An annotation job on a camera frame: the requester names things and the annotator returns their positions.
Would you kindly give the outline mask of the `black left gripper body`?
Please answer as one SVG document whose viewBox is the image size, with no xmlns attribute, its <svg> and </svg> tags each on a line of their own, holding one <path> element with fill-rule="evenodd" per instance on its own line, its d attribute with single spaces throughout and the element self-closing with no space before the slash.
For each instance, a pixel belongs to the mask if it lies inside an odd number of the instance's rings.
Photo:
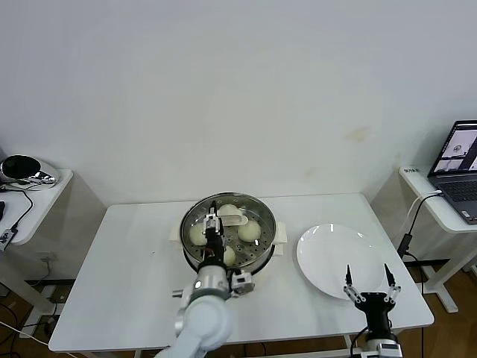
<svg viewBox="0 0 477 358">
<path fill-rule="evenodd" d="M 206 247 L 203 250 L 204 265 L 224 265 L 225 245 L 223 233 L 214 228 L 206 229 Z"/>
</svg>

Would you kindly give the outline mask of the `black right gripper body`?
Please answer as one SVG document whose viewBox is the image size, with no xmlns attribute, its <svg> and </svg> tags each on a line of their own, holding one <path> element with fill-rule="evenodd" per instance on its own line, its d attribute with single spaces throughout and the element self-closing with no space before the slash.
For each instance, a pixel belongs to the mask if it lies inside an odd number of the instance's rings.
<svg viewBox="0 0 477 358">
<path fill-rule="evenodd" d="M 391 301 L 384 292 L 363 292 L 355 307 L 366 316 L 367 330 L 370 336 L 390 336 L 391 326 L 388 313 Z"/>
</svg>

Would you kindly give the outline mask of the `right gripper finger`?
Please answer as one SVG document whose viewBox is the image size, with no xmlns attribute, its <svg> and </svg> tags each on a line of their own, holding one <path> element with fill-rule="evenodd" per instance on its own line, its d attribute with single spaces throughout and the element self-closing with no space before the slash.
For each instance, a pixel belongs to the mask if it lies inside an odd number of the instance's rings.
<svg viewBox="0 0 477 358">
<path fill-rule="evenodd" d="M 394 275 L 391 270 L 388 268 L 388 265 L 385 263 L 385 275 L 388 282 L 388 292 L 385 294 L 383 301 L 385 303 L 395 303 L 398 294 L 401 292 L 401 286 L 396 284 Z"/>
<path fill-rule="evenodd" d="M 361 303 L 364 301 L 364 297 L 353 285 L 353 279 L 349 265 L 347 265 L 347 273 L 345 275 L 344 293 L 353 303 Z"/>
</svg>

